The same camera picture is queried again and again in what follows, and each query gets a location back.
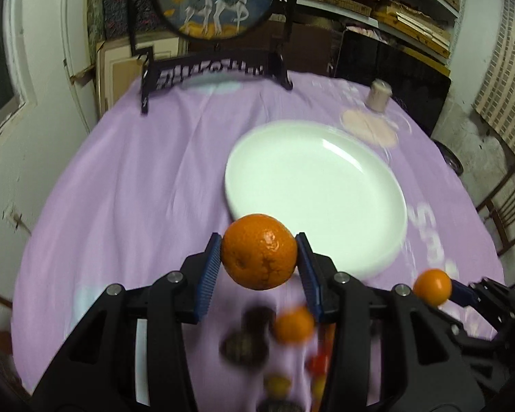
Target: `curtain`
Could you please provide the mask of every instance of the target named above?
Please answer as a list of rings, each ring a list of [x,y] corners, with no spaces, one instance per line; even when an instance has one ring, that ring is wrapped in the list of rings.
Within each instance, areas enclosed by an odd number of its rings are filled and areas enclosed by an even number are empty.
[[[505,0],[487,74],[473,107],[515,153],[515,0]]]

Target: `silver bolt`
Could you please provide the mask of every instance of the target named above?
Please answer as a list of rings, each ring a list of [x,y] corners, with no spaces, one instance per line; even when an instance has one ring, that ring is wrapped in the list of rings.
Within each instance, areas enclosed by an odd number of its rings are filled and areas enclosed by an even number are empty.
[[[183,273],[180,271],[169,272],[166,276],[170,283],[180,283],[183,280]]]
[[[334,274],[334,280],[338,283],[347,283],[351,277],[346,272],[337,272]]]
[[[107,287],[106,292],[109,296],[116,296],[117,294],[120,294],[122,292],[122,285],[119,285],[118,283],[113,283],[112,285],[109,285]]]
[[[399,296],[408,296],[412,290],[408,285],[404,285],[404,283],[399,283],[398,285],[395,285],[395,293],[397,293]]]

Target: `deer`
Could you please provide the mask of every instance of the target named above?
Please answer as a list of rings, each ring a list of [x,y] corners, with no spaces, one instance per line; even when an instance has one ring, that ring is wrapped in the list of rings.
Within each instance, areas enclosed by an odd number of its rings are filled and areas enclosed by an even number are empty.
[[[246,20],[250,16],[250,12],[246,8],[248,0],[217,0],[216,11],[214,13],[214,30],[216,35],[221,35],[220,15],[227,9],[237,14],[237,18],[233,22],[237,23],[237,34],[240,31],[240,22]]]
[[[187,26],[189,20],[193,18],[193,16],[199,15],[203,17],[202,21],[202,33],[204,35],[208,34],[208,20],[210,19],[210,14],[212,13],[212,7],[214,3],[212,0],[195,0],[191,2],[189,6],[185,8],[185,23],[184,26]]]

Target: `table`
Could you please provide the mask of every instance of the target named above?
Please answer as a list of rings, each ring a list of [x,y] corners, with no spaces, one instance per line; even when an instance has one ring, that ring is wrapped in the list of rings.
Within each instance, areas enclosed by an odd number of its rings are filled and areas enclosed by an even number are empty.
[[[27,389],[34,389],[108,284],[151,285],[179,268],[187,255],[201,252],[212,232],[225,231],[231,222],[223,185],[229,152],[242,134],[277,119],[340,129],[344,119],[348,133],[371,147],[397,177],[408,205],[407,238],[393,264],[367,283],[386,289],[412,285],[430,267],[462,283],[482,276],[503,280],[492,239],[459,179],[394,101],[380,116],[364,106],[367,88],[316,75],[290,76],[291,92],[255,77],[195,77],[153,94],[147,117],[139,115],[135,82],[104,116],[59,178],[23,256],[12,340]],[[316,338],[290,348],[271,341],[265,370],[253,375],[232,368],[218,354],[220,342],[240,327],[249,306],[282,311],[304,302],[297,275],[278,288],[252,291],[236,285],[221,268],[208,315],[184,329],[202,411],[255,410],[265,395],[263,375],[273,372],[292,378],[290,398],[309,410],[304,362],[316,352]],[[471,334],[492,334],[473,310],[450,302],[444,309]],[[145,380],[138,382],[141,391]]]

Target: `tangerine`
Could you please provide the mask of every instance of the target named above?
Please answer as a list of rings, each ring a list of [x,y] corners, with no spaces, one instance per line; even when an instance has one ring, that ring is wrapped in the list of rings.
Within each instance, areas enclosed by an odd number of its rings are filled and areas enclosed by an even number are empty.
[[[307,307],[298,307],[277,316],[273,334],[281,344],[303,344],[313,337],[314,318]]]
[[[221,261],[244,288],[263,290],[286,282],[295,269],[298,246],[290,231],[269,215],[251,214],[232,223],[221,243]]]
[[[442,270],[431,269],[422,272],[413,288],[414,294],[432,307],[444,304],[452,294],[452,280]]]

